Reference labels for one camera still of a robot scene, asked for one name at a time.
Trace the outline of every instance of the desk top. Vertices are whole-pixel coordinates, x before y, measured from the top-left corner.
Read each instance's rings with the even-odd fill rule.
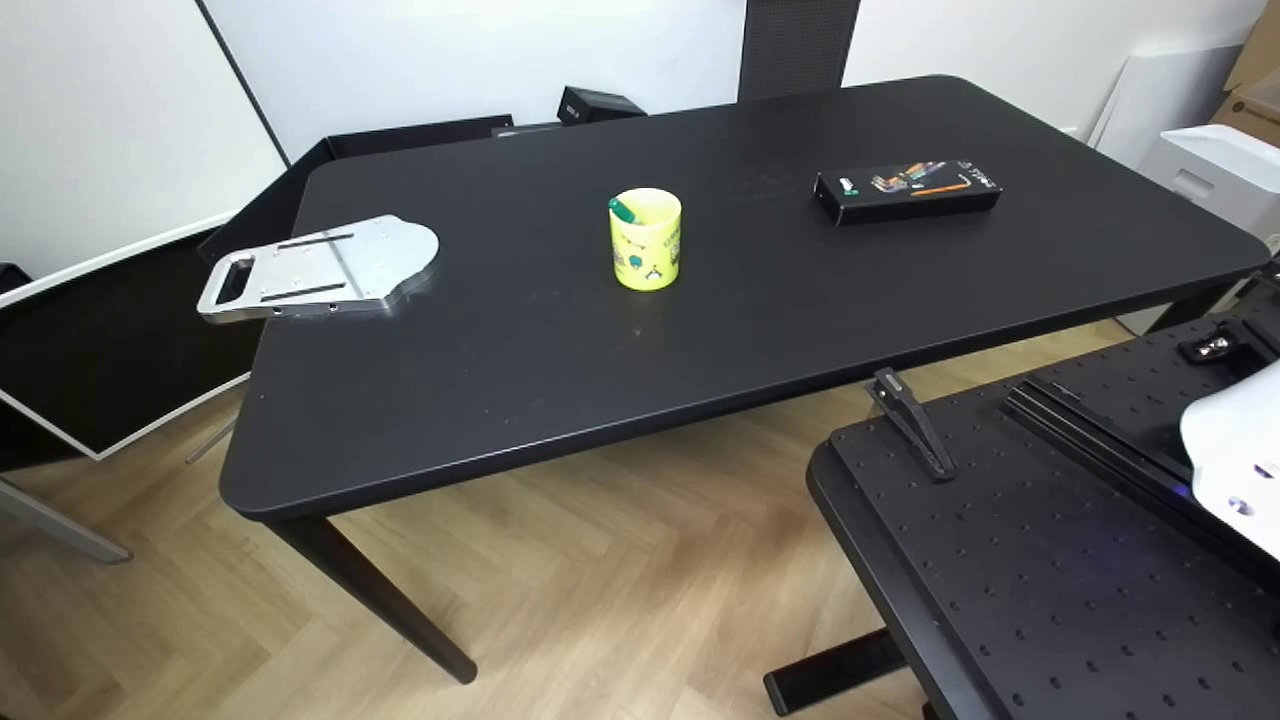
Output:
[[[1179,339],[1211,321],[1049,366],[1149,451],[1232,385]],[[1198,541],[1000,411],[1009,385],[930,402],[962,477],[932,485],[891,423],[835,433],[807,488],[943,715],[1278,715],[1280,566]]]
[[[815,168],[977,158],[977,214],[832,229]],[[603,203],[686,197],[686,270],[614,279]],[[375,212],[444,240],[400,317],[274,321],[226,498],[346,512],[603,439],[862,379],[880,362],[1198,291],[1263,249],[964,79],[904,79],[312,176],[301,231]]]

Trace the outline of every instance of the black desk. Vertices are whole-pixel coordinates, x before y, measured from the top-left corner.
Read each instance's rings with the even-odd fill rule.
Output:
[[[1280,296],[1251,317],[1280,336]],[[1176,451],[1186,402],[1238,379],[1176,350],[1211,328],[1179,324],[1038,376],[1149,451]],[[889,624],[826,666],[867,680],[910,661],[935,715],[1278,715],[1280,564],[1232,530],[1198,541],[1179,512],[1018,423],[1000,411],[1014,385],[930,402],[962,465],[953,485],[932,485],[889,420],[814,456],[807,488]],[[795,676],[767,682],[783,712],[815,701]]]
[[[974,157],[997,212],[832,229],[815,168]],[[603,198],[686,197],[686,277],[614,279]],[[375,212],[444,251],[404,310],[270,324],[226,498],[395,624],[454,676],[478,662],[331,525],[331,512],[478,481],[1176,301],[1263,249],[964,79],[910,79],[651,118],[337,158],[306,229]]]

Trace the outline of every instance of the yellow mug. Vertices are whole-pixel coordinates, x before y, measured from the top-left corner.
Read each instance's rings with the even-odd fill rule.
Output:
[[[627,189],[608,198],[614,277],[631,291],[660,291],[681,277],[681,197]]]

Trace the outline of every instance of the wooden floor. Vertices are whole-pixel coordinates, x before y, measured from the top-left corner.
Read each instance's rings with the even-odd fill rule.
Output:
[[[943,395],[1124,339],[1118,324],[910,373]],[[134,548],[81,560],[0,515],[0,715],[764,720],[761,676],[880,626],[805,490],[863,388],[462,485],[339,527],[478,661],[458,682],[226,507],[226,395],[22,488]],[[801,715],[920,715],[911,671]]]

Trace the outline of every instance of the desk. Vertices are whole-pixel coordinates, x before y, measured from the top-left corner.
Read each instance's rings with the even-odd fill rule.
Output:
[[[1260,308],[1251,321],[1278,336],[1280,296]],[[1179,324],[1038,376],[1169,451],[1179,409],[1238,379],[1176,350],[1211,328]],[[867,680],[910,661],[932,712],[964,720],[1278,715],[1280,566],[1227,564],[1245,541],[1198,541],[1018,423],[1000,411],[1014,385],[924,409],[956,451],[953,485],[932,485],[889,420],[814,456],[807,488],[889,624],[828,666]],[[795,676],[767,682],[772,701],[801,690],[783,712],[805,707]]]
[[[815,168],[974,157],[997,212],[832,229]],[[686,277],[614,279],[603,198],[686,197]],[[478,662],[331,512],[1176,301],[1201,310],[1263,249],[964,79],[337,158],[301,231],[434,222],[434,287],[395,317],[266,328],[226,498],[266,521],[454,676]]]

